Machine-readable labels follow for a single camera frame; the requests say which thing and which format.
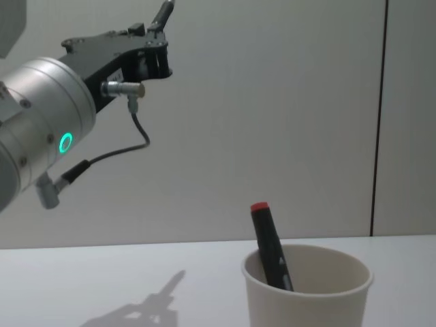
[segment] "screw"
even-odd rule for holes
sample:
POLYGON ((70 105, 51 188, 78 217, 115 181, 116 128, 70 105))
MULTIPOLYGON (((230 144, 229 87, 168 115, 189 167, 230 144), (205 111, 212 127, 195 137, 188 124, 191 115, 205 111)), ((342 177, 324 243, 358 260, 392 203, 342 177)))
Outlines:
POLYGON ((53 134, 48 134, 48 135, 47 135, 47 143, 52 144, 53 141, 55 141, 54 138, 55 138, 55 137, 53 136, 53 134))
POLYGON ((21 157, 20 158, 20 166, 21 167, 25 167, 27 165, 27 158, 26 157, 21 157))
POLYGON ((24 109, 32 107, 30 101, 27 99, 20 100, 20 106, 22 106, 24 109))

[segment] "white table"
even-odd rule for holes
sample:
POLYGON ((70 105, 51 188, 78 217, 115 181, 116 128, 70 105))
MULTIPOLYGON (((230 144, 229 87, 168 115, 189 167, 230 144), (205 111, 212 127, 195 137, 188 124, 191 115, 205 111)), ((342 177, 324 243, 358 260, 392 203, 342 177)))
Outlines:
MULTIPOLYGON (((368 264, 375 283, 364 326, 436 326, 436 236, 283 242, 338 249, 368 264)), ((0 326, 248 326, 240 263, 255 248, 240 241, 2 250, 0 326), (171 279, 171 303, 151 295, 171 279)))

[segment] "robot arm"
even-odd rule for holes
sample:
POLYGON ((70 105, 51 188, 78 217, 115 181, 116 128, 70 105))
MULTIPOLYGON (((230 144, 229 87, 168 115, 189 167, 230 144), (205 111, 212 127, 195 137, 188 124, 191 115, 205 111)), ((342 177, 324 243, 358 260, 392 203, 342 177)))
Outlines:
POLYGON ((56 206, 59 190, 47 169, 92 130, 115 96, 128 96, 134 114, 132 99, 144 96, 140 82, 171 75, 163 29, 173 8, 174 0, 165 0, 147 30, 135 24, 65 40, 59 60, 39 58, 0 78, 0 212, 33 184, 46 208, 56 206))

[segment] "black cable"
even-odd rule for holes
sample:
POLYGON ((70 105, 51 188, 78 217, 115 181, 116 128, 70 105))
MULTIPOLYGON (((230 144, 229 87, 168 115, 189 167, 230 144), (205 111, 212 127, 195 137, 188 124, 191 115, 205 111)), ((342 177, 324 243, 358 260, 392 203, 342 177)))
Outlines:
POLYGON ((138 129, 138 131, 141 133, 142 137, 145 140, 144 144, 140 144, 140 145, 135 145, 135 146, 129 146, 128 148, 124 148, 124 149, 119 149, 119 150, 115 150, 115 151, 111 151, 108 153, 105 153, 104 155, 99 155, 98 157, 92 159, 89 161, 89 163, 91 165, 95 164, 96 162, 99 162, 103 159, 109 158, 109 157, 113 157, 115 155, 121 155, 123 153, 126 152, 130 152, 130 151, 136 151, 136 150, 140 150, 140 149, 145 149, 146 147, 148 147, 150 145, 150 138, 147 135, 147 133, 144 131, 144 129, 142 128, 138 117, 136 116, 136 114, 131 114, 131 118, 134 121, 134 124, 136 126, 136 128, 138 129))
POLYGON ((138 120, 138 117, 136 116, 136 114, 131 114, 131 118, 134 121, 136 128, 138 129, 138 131, 140 132, 140 134, 144 138, 144 140, 145 140, 144 144, 129 146, 128 148, 111 151, 111 152, 105 153, 103 155, 99 155, 98 157, 96 157, 92 160, 83 160, 80 163, 78 163, 77 165, 75 165, 72 169, 70 169, 66 173, 62 174, 62 179, 67 181, 68 184, 72 184, 89 167, 91 167, 93 164, 95 164, 103 159, 113 157, 115 155, 121 155, 121 154, 126 153, 126 152, 136 151, 136 150, 145 149, 145 148, 149 147, 150 138, 147 135, 147 133, 144 131, 144 129, 142 128, 142 126, 138 120))

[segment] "white wall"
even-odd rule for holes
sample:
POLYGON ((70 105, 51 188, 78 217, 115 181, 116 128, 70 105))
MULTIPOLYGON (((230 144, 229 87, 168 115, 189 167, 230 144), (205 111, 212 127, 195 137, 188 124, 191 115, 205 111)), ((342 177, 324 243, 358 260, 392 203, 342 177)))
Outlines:
POLYGON ((436 233, 436 2, 392 0, 374 233, 436 233))
MULTIPOLYGON (((60 57, 68 37, 150 22, 158 0, 31 0, 0 72, 60 57)), ((44 211, 33 190, 0 247, 254 238, 268 200, 282 237, 368 235, 382 53, 380 0, 180 0, 168 80, 146 82, 152 147, 101 162, 44 211)), ((126 103, 51 171, 139 142, 126 103)))

